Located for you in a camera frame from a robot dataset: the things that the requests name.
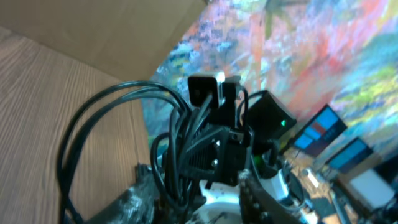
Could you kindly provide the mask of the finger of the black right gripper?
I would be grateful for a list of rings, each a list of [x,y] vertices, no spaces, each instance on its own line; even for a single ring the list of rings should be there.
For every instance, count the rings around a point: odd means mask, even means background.
[[[226,145],[226,126],[213,125],[205,128],[179,157],[179,175],[212,182],[220,180]]]

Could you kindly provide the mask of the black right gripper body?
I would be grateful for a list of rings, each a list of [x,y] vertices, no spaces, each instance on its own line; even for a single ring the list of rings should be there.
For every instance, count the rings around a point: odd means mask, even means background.
[[[236,186],[239,172],[249,167],[253,132],[245,120],[239,120],[240,110],[236,106],[236,100],[239,93],[247,92],[245,87],[240,84],[240,77],[225,78],[222,87],[223,104],[219,108],[211,108],[212,96],[208,95],[205,102],[199,107],[198,116],[195,118],[192,129],[188,132],[187,140],[182,144],[178,158],[205,128],[213,125],[226,126],[227,145],[224,164],[221,178],[216,182]]]

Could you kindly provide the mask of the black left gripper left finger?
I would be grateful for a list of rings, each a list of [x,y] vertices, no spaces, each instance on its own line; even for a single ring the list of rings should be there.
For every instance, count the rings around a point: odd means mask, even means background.
[[[155,201],[159,198],[152,168],[147,164],[138,164],[135,166],[135,172],[136,182],[106,208],[87,220],[87,223],[152,223]]]

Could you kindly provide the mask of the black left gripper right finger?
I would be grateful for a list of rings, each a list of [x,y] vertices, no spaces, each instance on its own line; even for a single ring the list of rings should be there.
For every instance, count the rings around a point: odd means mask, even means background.
[[[254,178],[250,170],[238,174],[239,207],[244,224],[301,224]]]

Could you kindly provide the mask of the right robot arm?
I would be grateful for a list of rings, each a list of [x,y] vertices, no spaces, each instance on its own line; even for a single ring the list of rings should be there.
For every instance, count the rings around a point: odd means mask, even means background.
[[[248,95],[239,76],[190,76],[188,90],[200,110],[176,159],[178,173],[239,187],[244,223],[299,223],[301,207],[283,204],[267,183],[289,188],[277,140],[296,123],[293,116],[267,90]]]

